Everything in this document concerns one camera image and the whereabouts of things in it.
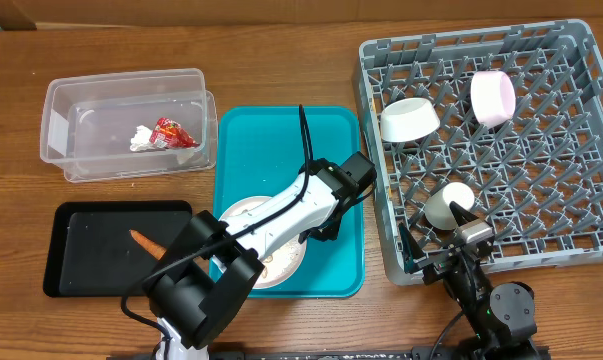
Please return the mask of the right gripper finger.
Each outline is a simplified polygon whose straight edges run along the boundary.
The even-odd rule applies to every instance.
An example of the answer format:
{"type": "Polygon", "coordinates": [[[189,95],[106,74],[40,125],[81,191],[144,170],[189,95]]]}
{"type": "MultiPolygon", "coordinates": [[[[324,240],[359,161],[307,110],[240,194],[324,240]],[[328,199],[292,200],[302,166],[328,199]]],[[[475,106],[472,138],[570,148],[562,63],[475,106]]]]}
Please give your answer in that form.
{"type": "Polygon", "coordinates": [[[478,217],[476,215],[466,210],[464,207],[462,207],[455,201],[450,202],[449,209],[454,217],[458,229],[461,229],[463,226],[466,226],[478,220],[478,217]]]}
{"type": "Polygon", "coordinates": [[[404,223],[400,223],[398,229],[402,243],[404,270],[407,273],[420,271],[419,261],[425,257],[425,253],[404,223]]]}

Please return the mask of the white cup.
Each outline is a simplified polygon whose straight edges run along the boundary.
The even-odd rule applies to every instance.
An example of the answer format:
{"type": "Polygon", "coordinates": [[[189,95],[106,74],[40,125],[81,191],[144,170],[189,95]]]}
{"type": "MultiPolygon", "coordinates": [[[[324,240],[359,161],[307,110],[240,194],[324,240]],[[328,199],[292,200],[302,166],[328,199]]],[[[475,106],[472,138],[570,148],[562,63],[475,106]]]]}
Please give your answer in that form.
{"type": "Polygon", "coordinates": [[[450,210],[450,203],[456,202],[465,210],[474,205],[473,190],[462,182],[452,182],[444,186],[425,203],[424,213],[427,221],[440,230],[454,230],[457,227],[455,218],[450,210]]]}

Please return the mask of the white plate with peanut shells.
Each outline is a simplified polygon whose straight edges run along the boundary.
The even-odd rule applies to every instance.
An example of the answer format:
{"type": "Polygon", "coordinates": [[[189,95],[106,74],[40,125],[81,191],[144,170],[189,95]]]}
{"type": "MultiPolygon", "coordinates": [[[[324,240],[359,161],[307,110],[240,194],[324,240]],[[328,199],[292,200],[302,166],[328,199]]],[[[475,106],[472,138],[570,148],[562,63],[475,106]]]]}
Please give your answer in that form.
{"type": "MultiPolygon", "coordinates": [[[[269,196],[252,196],[242,199],[230,206],[220,217],[222,221],[231,216],[246,213],[269,200],[269,196]]],[[[255,290],[272,288],[284,283],[300,267],[305,256],[307,244],[299,242],[299,236],[290,239],[286,244],[263,260],[264,270],[255,283],[255,290]]]]}

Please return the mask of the white bowl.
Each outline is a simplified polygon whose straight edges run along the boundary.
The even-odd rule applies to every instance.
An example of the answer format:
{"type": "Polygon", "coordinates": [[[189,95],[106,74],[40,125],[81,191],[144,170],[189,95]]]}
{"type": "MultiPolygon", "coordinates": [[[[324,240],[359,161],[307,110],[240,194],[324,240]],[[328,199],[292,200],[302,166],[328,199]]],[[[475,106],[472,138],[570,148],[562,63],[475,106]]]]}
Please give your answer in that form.
{"type": "Polygon", "coordinates": [[[425,98],[406,98],[387,105],[381,113],[381,139],[386,142],[418,140],[440,127],[433,104],[425,98]]]}

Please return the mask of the orange carrot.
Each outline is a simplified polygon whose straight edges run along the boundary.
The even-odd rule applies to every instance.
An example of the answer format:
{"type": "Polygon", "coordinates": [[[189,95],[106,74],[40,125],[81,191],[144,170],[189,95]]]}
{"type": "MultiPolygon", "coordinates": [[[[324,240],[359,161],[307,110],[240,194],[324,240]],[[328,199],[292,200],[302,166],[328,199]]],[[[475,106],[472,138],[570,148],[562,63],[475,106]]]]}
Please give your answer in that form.
{"type": "Polygon", "coordinates": [[[130,235],[131,235],[132,239],[139,246],[141,246],[147,253],[149,253],[156,260],[160,260],[164,256],[166,249],[163,246],[150,240],[149,238],[147,238],[146,236],[144,236],[143,234],[141,234],[140,232],[138,232],[136,230],[130,230],[130,235]]]}

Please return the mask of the red snack wrapper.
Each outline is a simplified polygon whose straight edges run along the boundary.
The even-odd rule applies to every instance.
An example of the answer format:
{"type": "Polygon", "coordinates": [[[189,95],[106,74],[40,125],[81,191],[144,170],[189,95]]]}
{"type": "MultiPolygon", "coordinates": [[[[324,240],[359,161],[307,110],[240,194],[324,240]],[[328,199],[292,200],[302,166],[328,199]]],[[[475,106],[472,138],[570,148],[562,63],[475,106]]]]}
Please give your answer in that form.
{"type": "Polygon", "coordinates": [[[160,118],[152,131],[149,142],[159,149],[194,148],[198,143],[176,121],[160,118]]]}

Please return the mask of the white tissue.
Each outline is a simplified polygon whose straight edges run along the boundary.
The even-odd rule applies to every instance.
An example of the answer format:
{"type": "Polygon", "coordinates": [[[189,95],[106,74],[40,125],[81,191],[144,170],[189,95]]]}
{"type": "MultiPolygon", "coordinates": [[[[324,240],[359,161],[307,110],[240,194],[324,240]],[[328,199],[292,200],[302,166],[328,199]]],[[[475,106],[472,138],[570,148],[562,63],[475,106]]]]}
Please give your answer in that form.
{"type": "Polygon", "coordinates": [[[130,150],[141,152],[154,148],[150,141],[153,131],[146,126],[140,125],[136,128],[136,134],[130,140],[130,150]]]}

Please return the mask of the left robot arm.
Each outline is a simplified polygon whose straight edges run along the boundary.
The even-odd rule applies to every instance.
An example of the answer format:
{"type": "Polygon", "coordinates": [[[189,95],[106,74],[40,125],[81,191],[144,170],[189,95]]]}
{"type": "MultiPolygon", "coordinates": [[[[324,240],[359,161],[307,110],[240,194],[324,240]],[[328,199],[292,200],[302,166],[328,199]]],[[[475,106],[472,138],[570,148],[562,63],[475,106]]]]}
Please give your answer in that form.
{"type": "Polygon", "coordinates": [[[308,160],[297,179],[263,204],[224,220],[194,215],[141,282],[162,340],[156,359],[194,359],[229,325],[263,272],[291,240],[337,238],[341,220],[368,194],[373,163],[308,160]]]}

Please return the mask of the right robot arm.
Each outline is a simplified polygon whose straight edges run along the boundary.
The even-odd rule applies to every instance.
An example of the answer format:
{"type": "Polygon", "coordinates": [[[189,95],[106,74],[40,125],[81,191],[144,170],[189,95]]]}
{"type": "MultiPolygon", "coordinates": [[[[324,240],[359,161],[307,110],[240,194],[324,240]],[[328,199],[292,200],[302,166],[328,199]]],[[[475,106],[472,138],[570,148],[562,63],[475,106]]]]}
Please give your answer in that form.
{"type": "Polygon", "coordinates": [[[484,219],[452,201],[450,212],[457,227],[441,252],[426,256],[406,225],[399,226],[404,266],[421,272],[426,285],[442,281],[460,312],[448,323],[429,359],[545,360],[547,347],[537,347],[534,291],[523,282],[492,285],[481,260],[493,251],[495,230],[484,219]]]}

